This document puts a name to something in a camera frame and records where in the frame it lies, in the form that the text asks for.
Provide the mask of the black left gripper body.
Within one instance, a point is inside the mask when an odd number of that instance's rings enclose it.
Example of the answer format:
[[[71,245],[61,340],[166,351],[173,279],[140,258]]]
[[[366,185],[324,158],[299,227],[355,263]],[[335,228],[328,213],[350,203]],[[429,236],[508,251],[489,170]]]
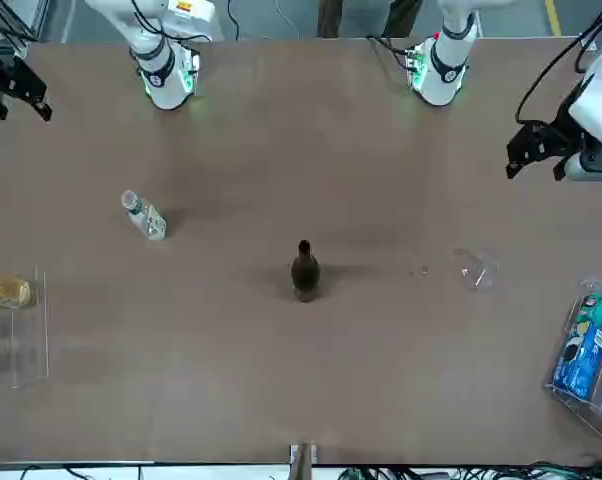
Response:
[[[589,134],[570,115],[569,109],[580,98],[580,92],[571,92],[559,105],[551,122],[554,132],[551,153],[554,157],[569,157],[589,147]]]

